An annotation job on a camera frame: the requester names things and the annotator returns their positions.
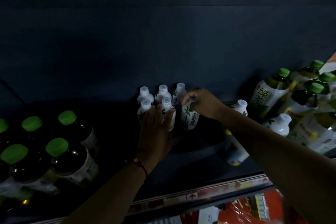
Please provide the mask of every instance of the green bottle cap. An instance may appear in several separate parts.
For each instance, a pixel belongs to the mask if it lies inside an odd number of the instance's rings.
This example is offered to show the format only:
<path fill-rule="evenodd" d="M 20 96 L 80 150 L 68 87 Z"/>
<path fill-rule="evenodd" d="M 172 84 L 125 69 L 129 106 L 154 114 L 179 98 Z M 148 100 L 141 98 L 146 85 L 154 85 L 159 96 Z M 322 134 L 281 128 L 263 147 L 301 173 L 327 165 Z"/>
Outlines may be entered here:
<path fill-rule="evenodd" d="M 68 146 L 69 143 L 65 141 L 64 138 L 57 137 L 47 144 L 45 150 L 48 152 L 49 155 L 53 157 L 58 157 L 67 151 Z"/>
<path fill-rule="evenodd" d="M 324 65 L 324 63 L 321 60 L 314 60 L 311 62 L 310 66 L 313 68 L 321 68 Z"/>
<path fill-rule="evenodd" d="M 77 116 L 75 115 L 75 113 L 71 110 L 62 112 L 59 116 L 58 116 L 58 120 L 63 124 L 63 125 L 69 125 L 71 123 L 74 123 L 77 119 Z"/>
<path fill-rule="evenodd" d="M 330 82 L 332 79 L 334 79 L 334 75 L 332 73 L 322 73 L 318 79 L 321 82 Z"/>
<path fill-rule="evenodd" d="M 287 77 L 289 75 L 290 71 L 286 68 L 280 68 L 278 75 L 282 77 Z"/>
<path fill-rule="evenodd" d="M 31 116 L 23 120 L 21 126 L 28 132 L 35 131 L 42 126 L 42 120 L 37 116 Z"/>
<path fill-rule="evenodd" d="M 316 82 L 313 82 L 311 85 L 308 86 L 308 89 L 313 91 L 314 93 L 321 93 L 323 90 L 323 86 Z"/>
<path fill-rule="evenodd" d="M 8 123 L 5 119 L 0 119 L 0 133 L 5 132 L 8 129 Z"/>
<path fill-rule="evenodd" d="M 0 158 L 8 164 L 15 164 L 28 153 L 28 148 L 22 144 L 13 144 L 2 152 Z"/>

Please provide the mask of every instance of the person's right hand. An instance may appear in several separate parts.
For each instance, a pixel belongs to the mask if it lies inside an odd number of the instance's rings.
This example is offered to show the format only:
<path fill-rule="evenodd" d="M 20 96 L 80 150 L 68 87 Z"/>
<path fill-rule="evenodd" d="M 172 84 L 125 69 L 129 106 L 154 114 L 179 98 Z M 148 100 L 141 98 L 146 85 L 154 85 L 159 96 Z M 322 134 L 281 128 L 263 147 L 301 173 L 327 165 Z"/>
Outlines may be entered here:
<path fill-rule="evenodd" d="M 223 107 L 225 107 L 218 98 L 205 89 L 193 89 L 188 91 L 182 100 L 182 105 L 185 105 L 192 96 L 196 97 L 196 102 L 190 104 L 191 109 L 205 117 L 217 120 L 218 115 L 222 112 Z"/>

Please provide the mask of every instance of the forearm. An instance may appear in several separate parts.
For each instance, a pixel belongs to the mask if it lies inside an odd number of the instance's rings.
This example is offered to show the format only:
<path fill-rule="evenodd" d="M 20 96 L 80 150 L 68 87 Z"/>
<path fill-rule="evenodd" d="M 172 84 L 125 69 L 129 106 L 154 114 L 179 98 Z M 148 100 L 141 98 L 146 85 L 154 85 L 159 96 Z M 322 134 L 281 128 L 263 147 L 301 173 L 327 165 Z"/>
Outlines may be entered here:
<path fill-rule="evenodd" d="M 217 118 L 311 223 L 329 223 L 335 218 L 336 167 L 331 160 L 224 105 Z"/>
<path fill-rule="evenodd" d="M 145 178 L 142 168 L 127 164 L 62 224 L 121 223 Z"/>

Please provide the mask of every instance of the dark bottle with green cap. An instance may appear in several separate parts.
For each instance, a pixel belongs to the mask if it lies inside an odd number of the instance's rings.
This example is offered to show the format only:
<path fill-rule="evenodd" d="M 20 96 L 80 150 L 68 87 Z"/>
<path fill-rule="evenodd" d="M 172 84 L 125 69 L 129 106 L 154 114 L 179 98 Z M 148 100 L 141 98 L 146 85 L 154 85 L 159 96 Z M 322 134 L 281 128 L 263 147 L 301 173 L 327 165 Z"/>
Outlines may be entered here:
<path fill-rule="evenodd" d="M 99 173 L 99 167 L 87 148 L 80 143 L 57 137 L 45 149 L 52 156 L 53 172 L 74 184 L 87 187 Z"/>
<path fill-rule="evenodd" d="M 249 113 L 263 118 L 279 98 L 288 93 L 289 73 L 288 69 L 282 68 L 276 75 L 259 82 L 248 105 Z"/>
<path fill-rule="evenodd" d="M 63 125 L 62 132 L 67 140 L 81 143 L 89 150 L 93 158 L 97 156 L 99 143 L 91 125 L 78 119 L 71 110 L 62 112 L 58 120 Z"/>
<path fill-rule="evenodd" d="M 322 73 L 316 79 L 309 80 L 309 81 L 306 81 L 306 82 L 299 82 L 295 86 L 294 90 L 303 90 L 305 88 L 307 89 L 309 87 L 309 85 L 312 85 L 314 82 L 316 82 L 316 83 L 321 84 L 323 86 L 323 90 L 318 95 L 318 99 L 326 99 L 327 95 L 330 93 L 330 87 L 329 87 L 328 82 L 332 81 L 334 79 L 334 77 L 335 76 L 332 73 Z"/>
<path fill-rule="evenodd" d="M 309 66 L 301 68 L 288 77 L 289 91 L 294 90 L 295 86 L 299 82 L 306 82 L 312 79 L 316 79 L 320 72 L 319 70 L 324 65 L 321 60 L 314 60 Z"/>
<path fill-rule="evenodd" d="M 316 82 L 308 85 L 306 89 L 294 90 L 277 113 L 285 113 L 291 116 L 292 121 L 289 127 L 293 128 L 300 119 L 317 108 L 318 95 L 322 90 L 323 86 Z"/>
<path fill-rule="evenodd" d="M 23 120 L 21 126 L 25 130 L 25 138 L 22 139 L 21 143 L 28 148 L 44 152 L 44 148 L 50 140 L 50 134 L 40 117 L 28 117 Z"/>
<path fill-rule="evenodd" d="M 50 158 L 46 158 L 46 154 L 13 144 L 1 153 L 0 158 L 10 165 L 11 175 L 24 186 L 50 195 L 60 192 L 54 185 L 57 176 L 50 170 Z"/>
<path fill-rule="evenodd" d="M 33 191 L 17 183 L 9 173 L 9 165 L 0 159 L 0 195 L 23 201 L 33 196 Z"/>
<path fill-rule="evenodd" d="M 0 153 L 8 146 L 13 144 L 14 135 L 11 135 L 8 129 L 8 122 L 5 119 L 0 119 Z"/>

